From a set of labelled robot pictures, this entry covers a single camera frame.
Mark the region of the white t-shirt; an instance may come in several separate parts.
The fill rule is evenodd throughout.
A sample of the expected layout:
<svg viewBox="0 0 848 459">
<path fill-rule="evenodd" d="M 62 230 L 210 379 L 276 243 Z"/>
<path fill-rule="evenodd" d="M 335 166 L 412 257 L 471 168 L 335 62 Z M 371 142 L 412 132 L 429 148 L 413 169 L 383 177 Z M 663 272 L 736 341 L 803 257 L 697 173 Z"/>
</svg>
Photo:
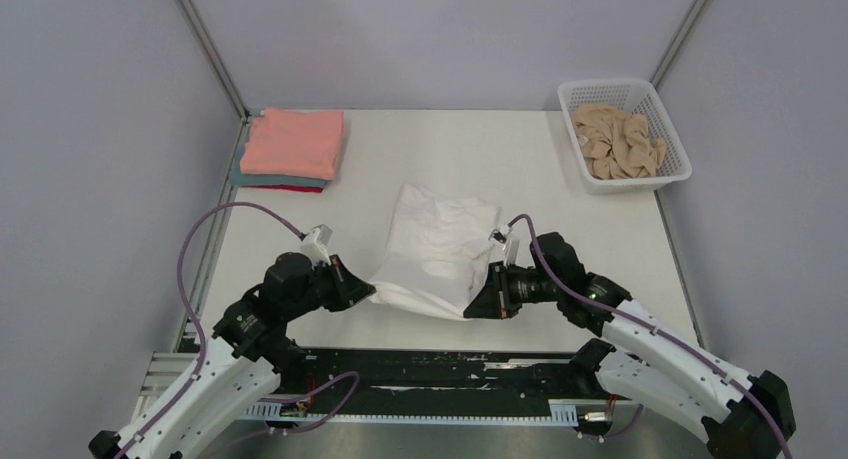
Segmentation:
<svg viewBox="0 0 848 459">
<path fill-rule="evenodd" d="M 486 281 L 490 233 L 501 208 L 405 184 L 393 210 L 370 301 L 427 317 L 463 321 Z"/>
</svg>

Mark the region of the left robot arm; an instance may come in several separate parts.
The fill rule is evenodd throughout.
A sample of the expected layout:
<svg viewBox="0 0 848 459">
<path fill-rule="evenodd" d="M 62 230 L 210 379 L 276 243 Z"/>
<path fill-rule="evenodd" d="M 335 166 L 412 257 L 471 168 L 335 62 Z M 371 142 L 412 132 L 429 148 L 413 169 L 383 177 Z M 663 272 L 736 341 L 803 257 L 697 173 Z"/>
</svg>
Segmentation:
<svg viewBox="0 0 848 459">
<path fill-rule="evenodd" d="M 261 283 L 231 304 L 205 348 L 141 418 L 89 442 L 95 458 L 195 458 L 250 406 L 279 390 L 297 391 L 306 353 L 287 336 L 290 322 L 318 309 L 344 311 L 376 289 L 336 255 L 313 263 L 286 253 Z"/>
</svg>

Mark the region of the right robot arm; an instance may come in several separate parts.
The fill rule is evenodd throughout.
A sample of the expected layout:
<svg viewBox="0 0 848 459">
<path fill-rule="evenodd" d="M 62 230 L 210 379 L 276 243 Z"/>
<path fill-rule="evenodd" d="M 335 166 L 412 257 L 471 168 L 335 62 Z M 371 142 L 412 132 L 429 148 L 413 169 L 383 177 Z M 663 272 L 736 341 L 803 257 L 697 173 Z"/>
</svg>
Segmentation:
<svg viewBox="0 0 848 459">
<path fill-rule="evenodd" d="M 697 436 L 714 458 L 789 457 L 796 423 L 779 376 L 753 375 L 667 330 L 629 291 L 587 271 L 558 233 L 532 239 L 531 267 L 514 263 L 510 227 L 490 240 L 505 258 L 490 264 L 466 318 L 508 319 L 525 304 L 553 303 L 594 336 L 572 358 L 580 394 L 635 400 Z"/>
</svg>

